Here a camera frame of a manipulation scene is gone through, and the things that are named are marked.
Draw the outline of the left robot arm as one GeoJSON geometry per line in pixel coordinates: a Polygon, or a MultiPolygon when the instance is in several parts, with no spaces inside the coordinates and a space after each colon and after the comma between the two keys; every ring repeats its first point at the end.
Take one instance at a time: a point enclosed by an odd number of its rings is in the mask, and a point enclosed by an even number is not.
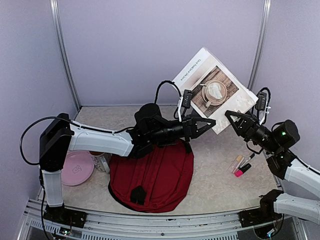
{"type": "Polygon", "coordinates": [[[109,153],[120,157],[142,158],[154,146],[167,146],[175,140],[196,139],[216,125],[216,121],[194,115],[165,119],[155,103],[143,105],[134,114],[135,126],[123,130],[95,128],[71,121],[61,113],[39,138],[39,168],[50,214],[63,223],[70,218],[64,207],[62,169],[69,151],[109,153]]]}

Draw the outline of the red backpack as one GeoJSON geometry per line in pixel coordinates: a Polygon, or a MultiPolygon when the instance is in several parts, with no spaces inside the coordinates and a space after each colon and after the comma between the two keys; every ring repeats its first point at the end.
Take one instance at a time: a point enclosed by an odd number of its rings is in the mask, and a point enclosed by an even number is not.
{"type": "Polygon", "coordinates": [[[136,212],[167,213],[187,196],[194,154],[188,142],[178,140],[139,159],[113,155],[109,168],[108,190],[118,203],[136,212]]]}

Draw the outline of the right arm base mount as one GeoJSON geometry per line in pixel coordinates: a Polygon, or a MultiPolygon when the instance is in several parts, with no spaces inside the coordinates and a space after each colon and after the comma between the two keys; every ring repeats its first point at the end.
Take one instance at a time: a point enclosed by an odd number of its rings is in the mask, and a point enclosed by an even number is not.
{"type": "Polygon", "coordinates": [[[275,220],[281,220],[282,214],[280,213],[265,213],[260,208],[243,210],[238,213],[239,221],[242,228],[260,225],[275,220]]]}

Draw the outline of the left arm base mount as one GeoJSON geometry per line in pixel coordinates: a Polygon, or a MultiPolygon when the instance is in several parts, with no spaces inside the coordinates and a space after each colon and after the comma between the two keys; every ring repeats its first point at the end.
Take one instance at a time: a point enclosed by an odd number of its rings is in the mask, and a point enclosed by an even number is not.
{"type": "Polygon", "coordinates": [[[87,213],[64,207],[49,207],[45,210],[43,218],[54,223],[70,226],[71,228],[83,229],[87,213]]]}

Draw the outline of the white magazine booklet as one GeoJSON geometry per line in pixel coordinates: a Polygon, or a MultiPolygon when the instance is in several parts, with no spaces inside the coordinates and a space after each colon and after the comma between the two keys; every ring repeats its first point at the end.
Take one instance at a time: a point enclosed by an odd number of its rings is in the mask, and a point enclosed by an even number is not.
{"type": "Polygon", "coordinates": [[[246,113],[258,97],[246,88],[207,48],[201,48],[173,79],[181,92],[190,90],[191,107],[202,117],[216,121],[218,135],[230,122],[226,111],[246,113]]]}

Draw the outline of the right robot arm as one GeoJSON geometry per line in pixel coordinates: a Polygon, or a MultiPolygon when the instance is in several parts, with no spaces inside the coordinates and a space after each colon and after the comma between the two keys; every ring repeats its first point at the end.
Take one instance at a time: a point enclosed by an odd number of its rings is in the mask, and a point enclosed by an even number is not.
{"type": "MultiPolygon", "coordinates": [[[[315,196],[320,195],[320,172],[299,159],[292,147],[300,140],[296,124],[287,119],[276,123],[271,130],[261,125],[256,116],[228,110],[225,116],[236,134],[245,142],[251,141],[270,156],[266,162],[271,173],[281,180],[297,184],[315,196]]],[[[260,206],[239,213],[242,227],[249,227],[290,215],[320,223],[320,202],[289,195],[273,189],[260,199],[260,206]]]]}

